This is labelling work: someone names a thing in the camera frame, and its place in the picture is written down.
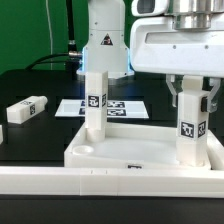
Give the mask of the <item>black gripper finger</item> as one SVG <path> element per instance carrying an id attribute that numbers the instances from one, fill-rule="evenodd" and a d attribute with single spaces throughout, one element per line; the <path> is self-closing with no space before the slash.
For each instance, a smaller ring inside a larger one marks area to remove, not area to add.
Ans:
<path id="1" fill-rule="evenodd" d="M 210 78 L 209 85 L 211 90 L 208 95 L 202 98 L 201 101 L 201 111 L 213 113 L 218 108 L 218 97 L 220 95 L 221 79 L 220 78 Z"/>
<path id="2" fill-rule="evenodd" d="M 167 74 L 166 84 L 172 94 L 172 106 L 177 106 L 177 96 L 182 91 L 182 78 L 178 75 Z"/>

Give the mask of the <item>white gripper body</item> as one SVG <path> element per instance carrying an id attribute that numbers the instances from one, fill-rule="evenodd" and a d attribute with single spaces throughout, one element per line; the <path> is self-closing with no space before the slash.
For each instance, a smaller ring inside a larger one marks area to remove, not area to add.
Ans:
<path id="1" fill-rule="evenodd" d="M 131 11 L 134 70 L 224 78 L 224 0 L 133 0 Z"/>

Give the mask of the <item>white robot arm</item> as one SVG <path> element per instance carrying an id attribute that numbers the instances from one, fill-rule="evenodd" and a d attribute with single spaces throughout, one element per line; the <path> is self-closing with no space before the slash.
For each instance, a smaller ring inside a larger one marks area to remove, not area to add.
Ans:
<path id="1" fill-rule="evenodd" d="M 173 95 L 177 75 L 207 77 L 212 89 L 202 109 L 217 110 L 224 79 L 224 0 L 133 0 L 137 20 L 129 45 L 124 43 L 124 1 L 87 2 L 89 39 L 80 75 L 106 70 L 116 80 L 135 71 L 164 73 Z"/>

